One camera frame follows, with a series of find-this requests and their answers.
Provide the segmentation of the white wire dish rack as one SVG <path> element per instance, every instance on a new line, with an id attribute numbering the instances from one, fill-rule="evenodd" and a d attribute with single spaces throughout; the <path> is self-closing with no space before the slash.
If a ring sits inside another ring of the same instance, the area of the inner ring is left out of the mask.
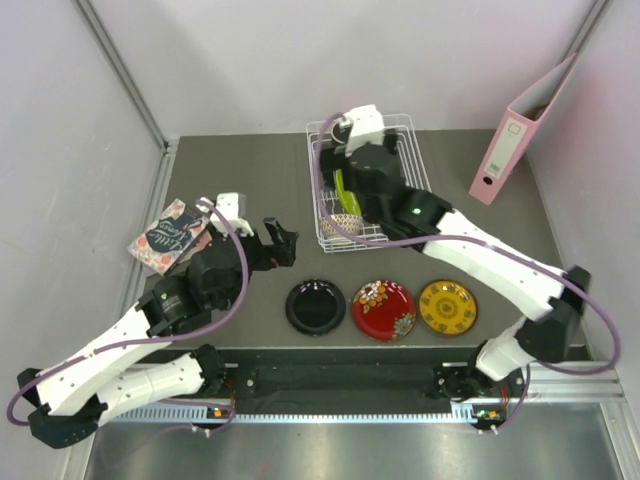
<path id="1" fill-rule="evenodd" d="M 411 118 L 406 114 L 384 115 L 385 134 L 381 146 L 364 146 L 351 156 L 331 135 L 321 134 L 320 122 L 307 126 L 309 157 L 321 146 L 320 166 L 311 168 L 311 177 L 320 172 L 320 189 L 313 193 L 318 243 L 326 253 L 342 253 L 380 248 L 384 243 L 436 234 L 435 219 L 448 203 L 438 202 L 431 192 Z M 327 215 L 339 215 L 346 208 L 339 202 L 336 182 L 329 168 L 342 169 L 342 186 L 355 195 L 360 207 L 355 241 L 324 222 Z"/>

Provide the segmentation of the black plate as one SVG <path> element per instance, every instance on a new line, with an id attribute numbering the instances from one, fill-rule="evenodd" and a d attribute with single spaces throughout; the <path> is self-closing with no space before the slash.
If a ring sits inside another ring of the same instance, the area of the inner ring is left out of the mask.
<path id="1" fill-rule="evenodd" d="M 342 291 L 328 280 L 309 279 L 292 288 L 286 298 L 285 315 L 298 332 L 324 336 L 341 325 L 346 314 Z"/>

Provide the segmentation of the red floral plate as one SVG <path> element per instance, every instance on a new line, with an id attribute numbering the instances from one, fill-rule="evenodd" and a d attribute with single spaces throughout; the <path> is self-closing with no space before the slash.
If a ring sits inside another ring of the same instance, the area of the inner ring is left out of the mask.
<path id="1" fill-rule="evenodd" d="M 404 339 L 416 322 L 417 308 L 410 292 L 390 280 L 364 284 L 351 301 L 351 315 L 367 337 L 391 343 Z"/>

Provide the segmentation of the yellow brown plate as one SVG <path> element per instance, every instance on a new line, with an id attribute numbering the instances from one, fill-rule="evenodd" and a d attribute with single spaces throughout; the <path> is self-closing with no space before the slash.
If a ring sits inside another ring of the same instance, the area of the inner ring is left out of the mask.
<path id="1" fill-rule="evenodd" d="M 470 331 L 479 313 L 471 291 L 453 280 L 436 280 L 425 286 L 418 298 L 418 310 L 428 328 L 448 337 Z"/>

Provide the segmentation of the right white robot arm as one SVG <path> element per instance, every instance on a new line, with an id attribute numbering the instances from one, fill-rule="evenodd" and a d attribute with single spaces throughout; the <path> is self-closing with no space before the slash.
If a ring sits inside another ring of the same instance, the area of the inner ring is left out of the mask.
<path id="1" fill-rule="evenodd" d="M 551 267 L 506 245 L 474 225 L 451 203 L 407 185 L 397 154 L 367 144 L 351 155 L 333 145 L 314 151 L 314 187 L 333 185 L 341 169 L 366 220 L 378 224 L 383 247 L 410 247 L 452 265 L 491 288 L 521 313 L 501 334 L 484 341 L 466 380 L 487 396 L 514 370 L 534 361 L 556 367 L 566 359 L 585 311 L 592 276 L 575 265 Z"/>

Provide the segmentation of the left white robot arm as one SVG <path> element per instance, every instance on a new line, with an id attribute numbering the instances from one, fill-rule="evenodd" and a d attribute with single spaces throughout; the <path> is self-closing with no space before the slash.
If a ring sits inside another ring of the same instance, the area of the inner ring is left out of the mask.
<path id="1" fill-rule="evenodd" d="M 18 377 L 21 396 L 32 406 L 31 435 L 53 449 L 70 447 L 113 418 L 172 397 L 216 396 L 226 387 L 225 362 L 204 344 L 166 364 L 131 371 L 131 366 L 191 335 L 215 311 L 237 310 L 252 273 L 291 267 L 298 235 L 274 218 L 264 225 L 271 238 L 219 232 L 180 273 L 159 280 L 112 327 L 60 366 L 28 368 Z"/>

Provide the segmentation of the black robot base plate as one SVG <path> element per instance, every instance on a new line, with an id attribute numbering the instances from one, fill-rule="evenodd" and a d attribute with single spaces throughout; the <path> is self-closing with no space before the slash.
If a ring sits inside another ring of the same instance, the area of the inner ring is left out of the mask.
<path id="1" fill-rule="evenodd" d="M 223 349 L 243 413 L 439 411 L 474 397 L 517 396 L 520 373 L 493 382 L 468 366 L 473 348 Z"/>

